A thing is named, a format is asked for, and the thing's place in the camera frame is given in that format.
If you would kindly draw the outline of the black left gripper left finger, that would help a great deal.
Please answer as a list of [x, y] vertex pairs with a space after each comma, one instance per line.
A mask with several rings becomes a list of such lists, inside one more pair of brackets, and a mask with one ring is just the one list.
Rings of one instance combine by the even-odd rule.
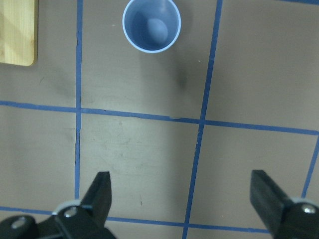
[[78, 205], [69, 205], [55, 216], [64, 239], [111, 239], [104, 227], [112, 204], [110, 173], [98, 172]]

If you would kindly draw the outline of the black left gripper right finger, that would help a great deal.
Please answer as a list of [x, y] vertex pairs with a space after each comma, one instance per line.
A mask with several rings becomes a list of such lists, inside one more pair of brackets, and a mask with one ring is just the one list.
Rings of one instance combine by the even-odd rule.
[[288, 196], [263, 170], [252, 170], [250, 202], [274, 239], [317, 239], [319, 205]]

